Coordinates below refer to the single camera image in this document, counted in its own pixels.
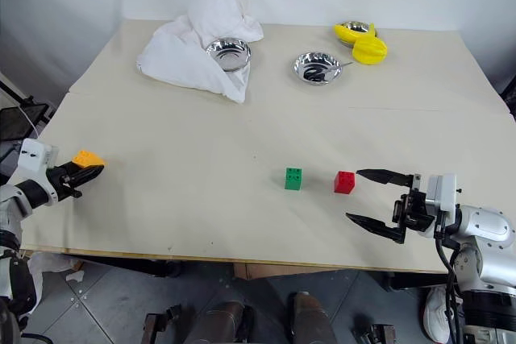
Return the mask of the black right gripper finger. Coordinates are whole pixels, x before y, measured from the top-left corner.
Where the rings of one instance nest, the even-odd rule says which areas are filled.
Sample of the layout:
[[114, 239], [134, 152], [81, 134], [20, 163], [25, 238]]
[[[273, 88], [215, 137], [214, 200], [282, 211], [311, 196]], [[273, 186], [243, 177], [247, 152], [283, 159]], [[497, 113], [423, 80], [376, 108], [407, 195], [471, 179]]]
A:
[[366, 168], [357, 170], [356, 174], [379, 184], [395, 184], [408, 188], [413, 186], [412, 175], [401, 174], [386, 169]]
[[370, 233], [390, 239], [398, 244], [405, 242], [406, 229], [404, 227], [388, 227], [384, 222], [362, 215], [352, 213], [345, 213], [345, 215], [352, 222]]

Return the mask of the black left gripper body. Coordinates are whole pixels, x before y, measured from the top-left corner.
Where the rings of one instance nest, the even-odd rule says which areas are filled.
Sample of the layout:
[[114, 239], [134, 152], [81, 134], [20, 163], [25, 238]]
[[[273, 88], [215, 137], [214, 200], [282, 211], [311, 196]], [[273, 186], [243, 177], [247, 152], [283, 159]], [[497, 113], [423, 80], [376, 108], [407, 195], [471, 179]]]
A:
[[79, 166], [72, 162], [68, 162], [60, 166], [49, 168], [46, 171], [46, 177], [52, 187], [56, 190], [59, 200], [64, 200], [68, 197], [79, 198], [82, 196], [80, 191], [74, 187], [70, 187], [69, 184], [65, 182], [66, 176], [74, 175], [80, 170], [81, 168]]

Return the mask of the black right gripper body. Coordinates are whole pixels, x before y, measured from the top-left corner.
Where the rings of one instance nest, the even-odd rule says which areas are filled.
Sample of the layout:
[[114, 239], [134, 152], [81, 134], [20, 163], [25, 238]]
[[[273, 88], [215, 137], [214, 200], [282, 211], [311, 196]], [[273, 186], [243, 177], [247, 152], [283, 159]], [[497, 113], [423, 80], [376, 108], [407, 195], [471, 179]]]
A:
[[407, 194], [401, 195], [400, 199], [394, 203], [393, 222], [397, 223], [394, 228], [396, 237], [404, 238], [406, 229], [418, 232], [427, 231], [435, 220], [435, 216], [427, 212], [426, 194], [419, 190], [421, 176], [395, 173], [390, 182], [410, 189]]

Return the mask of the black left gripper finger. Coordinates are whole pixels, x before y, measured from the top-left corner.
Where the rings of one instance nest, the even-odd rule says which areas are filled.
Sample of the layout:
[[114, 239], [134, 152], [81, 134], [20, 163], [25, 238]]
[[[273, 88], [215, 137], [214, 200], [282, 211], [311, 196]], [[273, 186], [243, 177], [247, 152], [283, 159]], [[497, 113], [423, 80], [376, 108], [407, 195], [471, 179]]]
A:
[[78, 171], [69, 175], [68, 186], [75, 192], [77, 187], [88, 183], [100, 175], [100, 171]]
[[71, 177], [97, 177], [104, 169], [104, 165], [93, 165], [77, 170]]

